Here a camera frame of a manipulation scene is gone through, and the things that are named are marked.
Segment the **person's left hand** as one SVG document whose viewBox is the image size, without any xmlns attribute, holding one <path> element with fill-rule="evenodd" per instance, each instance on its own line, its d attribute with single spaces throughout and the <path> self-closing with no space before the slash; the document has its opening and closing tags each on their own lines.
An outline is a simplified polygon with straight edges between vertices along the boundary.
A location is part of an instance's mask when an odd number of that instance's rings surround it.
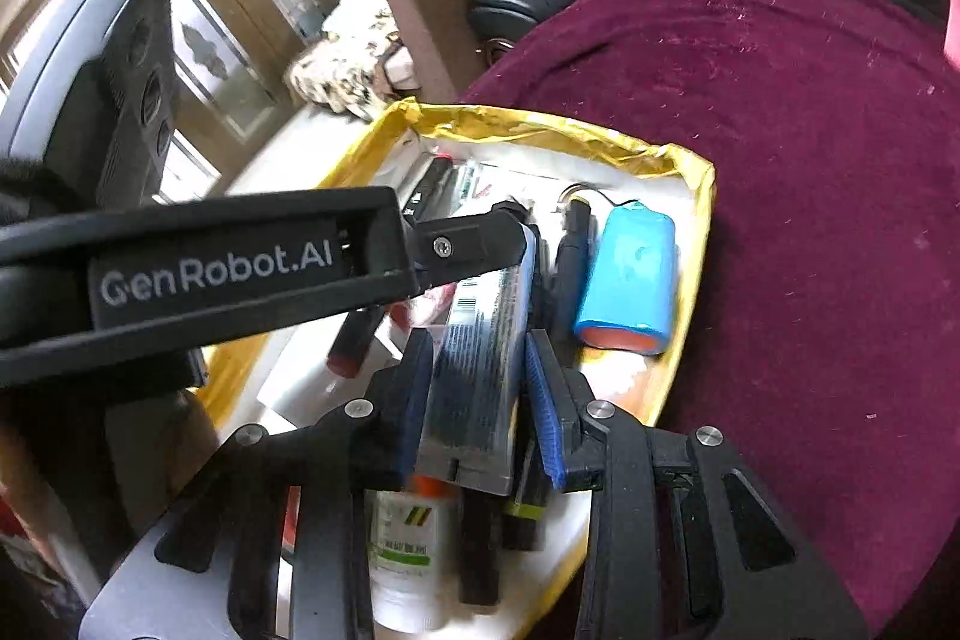
<svg viewBox="0 0 960 640">
<path fill-rule="evenodd" d="M 189 390 L 112 408 L 8 403 L 2 500 L 89 601 L 217 447 Z"/>
</svg>

